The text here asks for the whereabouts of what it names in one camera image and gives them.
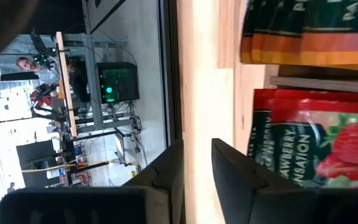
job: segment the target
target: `metal frame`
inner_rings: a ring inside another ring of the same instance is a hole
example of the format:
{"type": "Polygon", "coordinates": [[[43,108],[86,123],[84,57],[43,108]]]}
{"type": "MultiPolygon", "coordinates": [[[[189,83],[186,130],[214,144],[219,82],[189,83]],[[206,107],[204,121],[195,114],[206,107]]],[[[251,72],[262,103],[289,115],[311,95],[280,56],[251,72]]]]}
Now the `metal frame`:
{"type": "Polygon", "coordinates": [[[157,0],[165,144],[182,139],[177,1],[157,0]]]}
{"type": "MultiPolygon", "coordinates": [[[[132,119],[125,119],[122,121],[113,121],[113,122],[104,123],[103,127],[105,129],[118,128],[121,126],[131,125],[133,123],[134,123],[134,121],[132,119]]],[[[96,128],[97,128],[97,126],[95,126],[95,125],[89,125],[89,126],[85,126],[85,127],[79,127],[79,128],[77,128],[77,131],[78,131],[78,133],[88,133],[88,132],[97,130],[96,128]]]]}
{"type": "MultiPolygon", "coordinates": [[[[87,34],[63,34],[63,38],[65,40],[65,46],[68,47],[83,47],[83,45],[77,45],[77,44],[70,44],[70,42],[81,42],[83,43],[85,40],[85,36],[87,34]]],[[[116,43],[113,42],[110,38],[105,37],[105,36],[101,36],[101,37],[94,37],[94,36],[90,36],[92,43],[93,43],[93,47],[106,47],[106,48],[113,48],[116,47],[116,43]]],[[[121,45],[125,45],[126,43],[128,43],[128,38],[124,37],[123,39],[118,39],[115,40],[116,42],[118,42],[118,44],[121,45]]]]}
{"type": "Polygon", "coordinates": [[[105,133],[99,133],[99,134],[92,134],[92,135],[89,135],[89,136],[77,137],[75,139],[68,140],[68,142],[87,140],[87,139],[91,139],[91,138],[97,138],[97,137],[107,136],[107,135],[110,135],[110,134],[119,134],[119,133],[120,132],[114,130],[114,131],[109,131],[109,132],[105,132],[105,133]]]}
{"type": "Polygon", "coordinates": [[[102,24],[104,24],[104,22],[106,22],[106,20],[109,19],[109,17],[110,17],[114,12],[116,12],[116,11],[120,8],[120,6],[121,6],[122,4],[124,4],[125,1],[126,1],[126,0],[119,0],[119,1],[110,9],[110,11],[103,17],[103,19],[101,19],[101,20],[97,23],[97,25],[96,25],[94,28],[92,28],[90,34],[93,34],[93,32],[95,32],[102,24]]]}
{"type": "Polygon", "coordinates": [[[88,77],[88,86],[89,93],[91,95],[91,106],[92,106],[92,115],[93,121],[96,130],[103,129],[103,119],[101,111],[101,94],[99,91],[99,75],[98,69],[96,68],[96,63],[94,61],[94,52],[93,52],[93,43],[92,38],[89,34],[84,35],[83,40],[85,47],[85,67],[86,67],[86,76],[88,77]]]}

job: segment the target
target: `cable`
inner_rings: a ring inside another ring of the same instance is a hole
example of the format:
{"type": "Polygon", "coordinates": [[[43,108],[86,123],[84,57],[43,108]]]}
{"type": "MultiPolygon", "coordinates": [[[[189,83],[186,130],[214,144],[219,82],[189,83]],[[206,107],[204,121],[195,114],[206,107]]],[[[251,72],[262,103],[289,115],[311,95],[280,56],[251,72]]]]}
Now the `cable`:
{"type": "MultiPolygon", "coordinates": [[[[97,127],[97,125],[96,125],[96,123],[94,124],[94,129],[93,129],[93,131],[91,131],[92,133],[94,132],[94,131],[96,131],[96,127],[97,127]]],[[[97,140],[97,139],[99,139],[101,136],[99,136],[99,137],[97,137],[92,143],[91,143],[91,146],[92,146],[92,144],[97,140]]]]}
{"type": "Polygon", "coordinates": [[[131,141],[134,141],[136,147],[142,151],[144,161],[147,166],[149,164],[149,162],[147,162],[146,152],[144,149],[144,145],[142,143],[142,136],[140,135],[140,133],[142,132],[142,121],[136,115],[135,105],[132,101],[130,101],[128,103],[128,107],[129,107],[129,114],[130,114],[131,118],[135,120],[134,124],[131,125],[132,133],[133,133],[133,139],[131,139],[131,141]]]}
{"type": "MultiPolygon", "coordinates": [[[[85,24],[74,24],[72,26],[70,26],[69,28],[65,29],[65,31],[63,31],[63,33],[65,33],[67,30],[70,30],[71,28],[73,28],[74,26],[78,26],[78,25],[83,25],[83,26],[86,26],[85,24]]],[[[107,33],[101,31],[101,30],[96,30],[97,32],[100,32],[101,34],[105,35],[107,38],[109,38],[110,40],[112,40],[121,50],[127,52],[131,57],[132,59],[134,59],[134,63],[137,67],[137,62],[136,62],[136,59],[134,57],[134,55],[132,55],[132,53],[130,53],[128,50],[126,50],[119,42],[117,42],[116,40],[114,40],[112,37],[110,37],[109,35],[107,35],[107,33]]]]}
{"type": "Polygon", "coordinates": [[[100,137],[97,137],[96,139],[94,139],[94,140],[92,141],[92,143],[89,145],[89,155],[88,155],[88,156],[90,156],[90,155],[92,154],[92,145],[93,145],[94,142],[95,142],[96,140],[98,140],[100,137]]]}
{"type": "Polygon", "coordinates": [[[80,159],[84,159],[84,158],[86,158],[86,157],[88,157],[88,156],[90,156],[91,154],[89,153],[88,155],[85,155],[85,156],[81,156],[81,157],[79,157],[79,158],[77,158],[77,159],[74,159],[74,160],[72,160],[72,161],[70,161],[70,162],[67,162],[67,164],[72,164],[73,162],[76,162],[76,161],[78,161],[78,160],[80,160],[80,159]]]}
{"type": "MultiPolygon", "coordinates": [[[[122,162],[117,162],[117,161],[93,161],[93,162],[81,162],[81,163],[78,163],[78,165],[79,166],[85,166],[85,165],[90,165],[90,164],[98,164],[98,163],[102,163],[102,162],[115,163],[115,164],[121,164],[121,163],[125,162],[126,164],[136,166],[135,163],[129,162],[129,161],[122,161],[122,162]]],[[[64,164],[64,165],[53,166],[53,167],[49,167],[49,168],[45,168],[45,169],[22,170],[22,173],[42,172],[42,171],[48,171],[48,170],[54,170],[54,169],[59,169],[59,168],[64,168],[64,167],[72,167],[72,166],[76,166],[76,164],[64,164]]]]}
{"type": "Polygon", "coordinates": [[[110,183],[113,187],[115,187],[115,185],[112,183],[112,181],[111,181],[110,178],[109,178],[109,183],[110,183]]]}
{"type": "Polygon", "coordinates": [[[103,57],[100,56],[100,54],[96,53],[91,47],[88,47],[88,46],[86,46],[86,45],[83,45],[83,47],[86,47],[87,49],[90,49],[94,54],[96,54],[96,55],[102,60],[102,62],[104,62],[103,57]]]}
{"type": "Polygon", "coordinates": [[[134,63],[137,67],[137,62],[136,62],[136,59],[134,57],[134,55],[132,55],[132,53],[130,53],[128,50],[126,50],[119,42],[115,41],[113,38],[111,38],[109,35],[107,35],[105,32],[101,31],[101,30],[97,30],[98,32],[102,33],[103,35],[105,35],[107,38],[109,38],[110,40],[112,40],[121,50],[127,52],[131,57],[132,59],[134,59],[134,63]]]}
{"type": "Polygon", "coordinates": [[[143,160],[143,159],[142,159],[142,166],[140,166],[140,165],[136,162],[135,158],[133,158],[132,155],[130,155],[128,152],[126,153],[126,155],[129,156],[130,159],[132,159],[132,160],[137,164],[138,167],[140,167],[141,169],[143,169],[143,165],[144,165],[144,163],[143,163],[144,160],[143,160]]]}
{"type": "Polygon", "coordinates": [[[124,106],[124,104],[125,104],[125,102],[121,102],[121,103],[119,104],[118,109],[116,108],[116,105],[117,105],[117,104],[115,104],[115,103],[114,103],[114,104],[109,103],[109,106],[112,105],[112,107],[116,110],[116,113],[117,113],[117,112],[121,112],[121,111],[126,110],[126,109],[122,109],[122,110],[121,110],[121,108],[122,108],[122,106],[124,106]]]}

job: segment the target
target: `red object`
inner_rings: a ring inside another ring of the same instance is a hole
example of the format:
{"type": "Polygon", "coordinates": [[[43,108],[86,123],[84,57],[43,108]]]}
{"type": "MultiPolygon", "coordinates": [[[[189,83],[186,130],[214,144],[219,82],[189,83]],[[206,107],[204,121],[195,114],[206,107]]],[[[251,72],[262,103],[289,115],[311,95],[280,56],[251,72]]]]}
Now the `red object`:
{"type": "MultiPolygon", "coordinates": [[[[37,90],[33,91],[30,95],[31,101],[35,102],[37,100],[38,94],[40,94],[37,90]]],[[[46,96],[42,97],[42,99],[37,103],[38,106],[43,106],[46,104],[47,106],[52,105],[52,101],[46,96]]]]}
{"type": "Polygon", "coordinates": [[[296,110],[300,100],[307,101],[307,99],[313,100],[326,100],[331,102],[331,105],[327,105],[327,102],[323,103],[322,107],[326,107],[328,111],[332,108],[336,108],[337,105],[341,105],[340,102],[358,102],[358,93],[341,93],[341,92],[327,92],[327,91],[306,91],[306,90],[281,90],[281,89],[255,89],[254,90],[254,109],[266,109],[271,108],[273,105],[269,99],[283,99],[284,107],[291,107],[283,110],[296,110]]]}
{"type": "Polygon", "coordinates": [[[335,111],[340,113],[358,113],[358,103],[346,101],[327,101],[327,100],[293,100],[293,99],[271,99],[268,103],[274,112],[272,113],[272,122],[286,122],[295,119],[299,111],[335,111]]]}
{"type": "Polygon", "coordinates": [[[358,164],[345,162],[332,153],[318,164],[316,173],[323,177],[336,178],[344,175],[350,180],[358,180],[358,164]]]}
{"type": "Polygon", "coordinates": [[[343,161],[358,164],[358,122],[347,124],[333,144],[333,153],[343,161]]]}

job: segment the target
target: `tea package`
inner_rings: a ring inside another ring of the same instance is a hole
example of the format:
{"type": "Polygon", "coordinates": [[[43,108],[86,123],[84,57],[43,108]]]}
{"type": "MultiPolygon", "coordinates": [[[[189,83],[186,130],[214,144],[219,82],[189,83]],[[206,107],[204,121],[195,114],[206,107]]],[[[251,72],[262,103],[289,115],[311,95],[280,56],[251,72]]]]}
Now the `tea package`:
{"type": "Polygon", "coordinates": [[[274,16],[264,38],[262,61],[265,63],[301,65],[303,24],[308,1],[277,2],[274,16]]]}
{"type": "Polygon", "coordinates": [[[281,89],[256,89],[254,90],[254,110],[252,115],[252,128],[250,133],[247,156],[257,163],[265,165],[270,170],[275,169],[273,153],[275,141],[272,137],[271,114],[273,110],[281,109],[274,107],[275,100],[333,100],[358,102],[358,93],[332,93],[326,91],[303,91],[281,89]]]}
{"type": "Polygon", "coordinates": [[[358,188],[358,103],[273,100],[274,171],[302,187],[358,188]]]}
{"type": "Polygon", "coordinates": [[[358,64],[358,0],[308,1],[301,59],[306,65],[358,64]]]}
{"type": "Polygon", "coordinates": [[[265,37],[269,35],[269,27],[274,18],[278,0],[262,0],[255,20],[254,36],[252,38],[252,59],[254,62],[262,61],[262,51],[265,37]]]}
{"type": "Polygon", "coordinates": [[[252,38],[254,37],[256,18],[262,1],[264,0],[248,0],[241,38],[240,55],[242,63],[253,63],[253,59],[251,57],[252,38]]]}

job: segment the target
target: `strawberry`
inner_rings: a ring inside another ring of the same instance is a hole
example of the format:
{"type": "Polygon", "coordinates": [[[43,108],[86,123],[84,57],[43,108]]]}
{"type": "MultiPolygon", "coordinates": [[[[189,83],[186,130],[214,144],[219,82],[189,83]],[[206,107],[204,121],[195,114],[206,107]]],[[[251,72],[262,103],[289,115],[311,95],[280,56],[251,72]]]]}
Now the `strawberry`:
{"type": "Polygon", "coordinates": [[[336,178],[343,175],[350,180],[358,180],[358,164],[342,161],[332,153],[318,164],[316,173],[323,177],[336,178]]]}
{"type": "Polygon", "coordinates": [[[347,123],[333,142],[333,153],[346,162],[358,164],[358,122],[347,123]]]}

